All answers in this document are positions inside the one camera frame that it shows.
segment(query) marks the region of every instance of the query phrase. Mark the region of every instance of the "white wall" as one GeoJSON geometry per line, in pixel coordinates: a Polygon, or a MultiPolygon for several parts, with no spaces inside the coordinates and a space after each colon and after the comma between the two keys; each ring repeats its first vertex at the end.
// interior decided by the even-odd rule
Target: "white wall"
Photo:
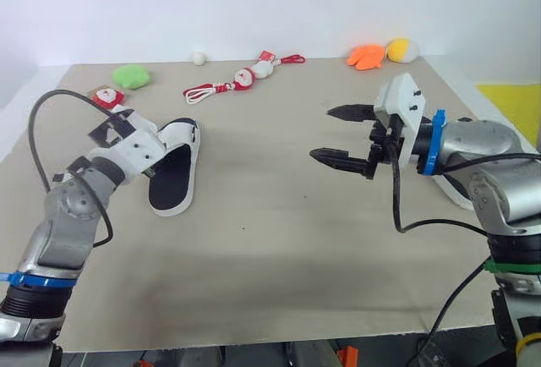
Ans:
{"type": "Polygon", "coordinates": [[[539,82],[541,0],[0,0],[4,32],[40,65],[335,57],[416,40],[477,81],[539,82]]]}
{"type": "Polygon", "coordinates": [[[22,47],[0,42],[0,111],[36,73],[37,65],[22,47]]]}

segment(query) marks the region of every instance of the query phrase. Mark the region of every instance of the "orange clip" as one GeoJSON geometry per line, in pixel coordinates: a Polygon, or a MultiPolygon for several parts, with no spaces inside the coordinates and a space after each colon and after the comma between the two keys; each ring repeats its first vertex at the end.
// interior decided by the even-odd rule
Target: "orange clip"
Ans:
{"type": "Polygon", "coordinates": [[[358,70],[381,68],[385,49],[379,44],[357,47],[347,59],[347,65],[354,65],[358,70]]]}
{"type": "Polygon", "coordinates": [[[344,367],[357,367],[358,350],[356,348],[346,346],[346,348],[338,350],[336,355],[344,367]]]}
{"type": "Polygon", "coordinates": [[[133,364],[132,367],[154,367],[154,364],[150,361],[139,360],[137,363],[133,364]]]}

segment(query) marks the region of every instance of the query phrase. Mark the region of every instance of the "small red toy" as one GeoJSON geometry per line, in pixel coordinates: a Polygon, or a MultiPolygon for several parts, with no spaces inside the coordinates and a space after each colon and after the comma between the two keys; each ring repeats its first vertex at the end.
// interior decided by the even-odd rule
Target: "small red toy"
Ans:
{"type": "Polygon", "coordinates": [[[92,95],[92,101],[106,109],[113,109],[124,99],[124,94],[113,88],[102,87],[97,89],[92,95]]]}
{"type": "Polygon", "coordinates": [[[193,105],[203,101],[207,96],[220,94],[228,90],[247,90],[256,79],[268,77],[274,71],[274,67],[280,64],[304,63],[306,59],[294,54],[289,57],[276,58],[271,52],[262,52],[257,62],[250,68],[243,68],[237,71],[232,82],[223,82],[217,84],[203,84],[190,88],[183,92],[186,102],[193,105]]]}

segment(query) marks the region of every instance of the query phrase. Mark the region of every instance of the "black cable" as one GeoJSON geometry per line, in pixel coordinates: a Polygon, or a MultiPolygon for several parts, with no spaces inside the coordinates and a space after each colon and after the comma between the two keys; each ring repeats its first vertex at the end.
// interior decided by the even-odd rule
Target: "black cable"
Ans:
{"type": "Polygon", "coordinates": [[[101,216],[103,217],[103,221],[105,223],[105,226],[107,228],[107,237],[103,240],[100,240],[99,242],[96,242],[92,245],[92,247],[100,247],[105,243],[109,243],[112,240],[112,224],[111,220],[109,219],[109,216],[107,215],[107,211],[105,209],[105,206],[101,203],[100,199],[98,198],[98,195],[96,192],[92,189],[92,187],[86,182],[86,180],[80,176],[80,174],[76,173],[73,170],[68,170],[68,173],[71,174],[73,178],[75,178],[77,181],[79,181],[81,184],[83,184],[83,187],[86,189],[86,191],[89,193],[89,195],[92,197],[92,200],[98,207],[98,211],[100,211],[101,216]]]}
{"type": "MultiPolygon", "coordinates": [[[[28,119],[28,143],[30,145],[30,153],[32,154],[32,159],[34,160],[34,164],[36,165],[37,172],[40,174],[41,182],[43,183],[43,188],[45,188],[45,191],[47,193],[51,191],[51,186],[49,185],[47,175],[45,173],[45,170],[43,169],[43,166],[41,165],[41,160],[37,153],[36,138],[34,137],[34,125],[36,123],[36,116],[37,116],[38,111],[40,110],[41,105],[43,105],[45,101],[47,101],[49,98],[52,98],[55,95],[72,96],[83,102],[88,103],[89,105],[93,106],[95,109],[102,112],[104,115],[108,116],[109,118],[114,117],[113,113],[107,111],[103,107],[100,107],[98,104],[96,104],[91,99],[87,98],[86,96],[83,96],[77,92],[73,92],[72,90],[50,90],[49,92],[43,94],[40,97],[40,99],[37,100],[37,102],[32,107],[32,111],[30,112],[30,117],[28,119]]],[[[109,219],[109,216],[107,215],[107,211],[105,207],[101,204],[101,201],[96,195],[96,192],[94,192],[94,190],[89,186],[86,180],[82,178],[79,174],[70,170],[68,170],[68,173],[70,173],[72,177],[77,179],[83,185],[83,187],[85,187],[85,189],[87,190],[87,192],[90,194],[91,198],[93,199],[94,203],[96,204],[98,211],[100,211],[100,214],[103,217],[103,221],[107,227],[107,237],[104,238],[102,241],[94,243],[92,247],[99,247],[105,243],[110,242],[112,240],[112,235],[113,235],[112,224],[109,219]]]]}
{"type": "Polygon", "coordinates": [[[499,160],[516,160],[516,159],[530,159],[530,160],[541,160],[541,154],[531,154],[531,153],[509,153],[509,154],[495,154],[493,156],[479,157],[473,160],[468,160],[467,162],[461,162],[454,166],[444,167],[441,171],[443,173],[449,173],[451,171],[462,170],[470,166],[476,166],[478,164],[483,164],[485,162],[497,162],[499,160]]]}
{"type": "Polygon", "coordinates": [[[400,216],[400,168],[398,167],[398,154],[396,153],[395,145],[393,145],[392,143],[385,144],[385,148],[387,150],[387,154],[389,155],[389,159],[392,165],[392,217],[395,223],[395,229],[398,232],[405,233],[414,229],[415,227],[441,223],[444,225],[464,227],[475,233],[482,234],[483,236],[487,235],[487,233],[479,227],[470,225],[469,223],[454,221],[451,219],[426,219],[423,221],[411,223],[403,227],[400,216]]]}
{"type": "Polygon", "coordinates": [[[430,329],[429,334],[426,337],[426,340],[424,341],[423,345],[418,349],[418,351],[406,362],[406,367],[408,367],[412,361],[414,361],[429,345],[430,341],[434,338],[434,334],[440,327],[441,321],[443,320],[445,313],[447,310],[451,307],[451,304],[456,299],[456,297],[460,294],[460,292],[483,270],[484,263],[486,261],[490,260],[490,256],[487,257],[485,261],[483,261],[479,266],[475,268],[470,274],[464,278],[464,280],[460,283],[458,287],[455,288],[455,290],[452,292],[452,294],[449,296],[449,298],[446,300],[445,304],[443,305],[443,308],[441,308],[440,313],[438,314],[438,317],[436,318],[434,324],[432,325],[432,328],[430,329]]]}
{"type": "Polygon", "coordinates": [[[73,92],[72,90],[50,90],[49,92],[43,94],[40,97],[40,99],[36,101],[36,103],[32,107],[32,111],[30,112],[30,117],[28,119],[28,143],[30,145],[30,153],[32,154],[32,159],[34,160],[34,163],[36,165],[37,172],[40,174],[41,182],[43,183],[43,188],[45,188],[46,192],[49,192],[51,190],[51,187],[49,185],[49,181],[47,180],[47,175],[45,174],[45,170],[43,169],[43,166],[41,165],[40,157],[37,154],[36,138],[34,137],[34,124],[36,122],[36,115],[38,111],[40,110],[41,105],[43,105],[43,103],[46,100],[48,100],[49,98],[55,95],[73,96],[74,98],[77,98],[83,102],[88,103],[89,105],[92,105],[95,109],[102,112],[104,115],[107,115],[109,118],[114,117],[113,113],[107,111],[103,107],[100,107],[98,104],[96,104],[91,99],[87,98],[86,96],[78,94],[77,92],[73,92]]]}

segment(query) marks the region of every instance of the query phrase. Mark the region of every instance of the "table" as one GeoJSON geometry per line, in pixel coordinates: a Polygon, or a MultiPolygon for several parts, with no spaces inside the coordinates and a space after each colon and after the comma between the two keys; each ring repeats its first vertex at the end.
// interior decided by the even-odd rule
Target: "table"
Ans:
{"type": "MultiPolygon", "coordinates": [[[[425,114],[470,114],[423,60],[358,72],[341,59],[284,66],[252,90],[188,106],[182,91],[227,81],[250,62],[145,64],[152,83],[127,105],[165,124],[202,129],[194,201],[161,218],[147,203],[148,179],[120,188],[109,206],[113,241],[95,249],[66,309],[66,351],[178,348],[380,335],[427,329],[454,287],[488,254],[468,230],[430,226],[406,235],[391,218],[391,169],[374,181],[309,157],[317,147],[368,155],[369,123],[325,115],[372,103],[382,83],[411,73],[425,114]]],[[[117,65],[77,65],[59,88],[85,93],[111,84],[117,65]]],[[[85,135],[103,117],[60,96],[40,112],[36,139],[47,173],[93,147],[85,135]]],[[[12,271],[43,215],[43,190],[26,137],[0,164],[0,270],[12,271]]],[[[478,224],[413,166],[402,174],[402,220],[448,217],[478,224]]],[[[105,230],[100,225],[98,238],[105,230]]],[[[447,328],[492,323],[484,273],[451,307],[447,328]]],[[[0,292],[5,292],[2,285],[0,292]]]]}

